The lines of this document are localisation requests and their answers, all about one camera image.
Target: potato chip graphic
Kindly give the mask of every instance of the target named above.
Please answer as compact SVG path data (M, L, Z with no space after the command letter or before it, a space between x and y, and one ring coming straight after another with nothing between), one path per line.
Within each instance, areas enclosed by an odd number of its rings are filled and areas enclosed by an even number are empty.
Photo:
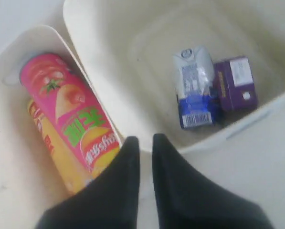
M55 119L56 122L60 117L76 109L85 103L84 92L74 84L62 86L57 93Z
M93 179L112 162L119 152L118 140L110 128L92 127L81 140L81 152Z

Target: pink chip can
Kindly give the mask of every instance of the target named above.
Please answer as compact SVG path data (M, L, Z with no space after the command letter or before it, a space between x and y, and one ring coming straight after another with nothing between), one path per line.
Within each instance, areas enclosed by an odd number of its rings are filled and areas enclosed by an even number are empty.
M52 53L32 58L20 78L62 140L96 178L119 152L119 142L89 86Z

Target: barcode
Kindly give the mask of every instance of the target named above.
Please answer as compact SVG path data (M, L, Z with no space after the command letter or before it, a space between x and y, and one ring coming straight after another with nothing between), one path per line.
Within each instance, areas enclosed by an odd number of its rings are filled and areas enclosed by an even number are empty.
M189 114L182 117L184 127L194 127L205 124L212 124L211 113Z

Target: snack package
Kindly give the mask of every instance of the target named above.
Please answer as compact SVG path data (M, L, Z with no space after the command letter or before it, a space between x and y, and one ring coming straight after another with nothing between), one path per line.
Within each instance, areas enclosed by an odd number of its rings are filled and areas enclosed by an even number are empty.
M214 65L216 87L224 111L255 109L258 98L251 67L246 56L227 59Z
M21 83L95 179L119 152L119 140L88 85L56 54L42 54L21 70Z
M92 180L91 173L78 162L51 122L33 100L28 103L28 112L41 133L68 192L74 195L81 191Z
M222 111L216 89L212 59L204 46L186 49L173 56L177 69L176 94L183 129L217 122Z

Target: purple box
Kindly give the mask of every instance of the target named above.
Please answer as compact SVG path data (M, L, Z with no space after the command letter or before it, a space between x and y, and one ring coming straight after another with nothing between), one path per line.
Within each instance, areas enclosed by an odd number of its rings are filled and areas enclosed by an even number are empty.
M218 89L224 111L257 107L253 75L246 56L215 63L214 70L214 86Z

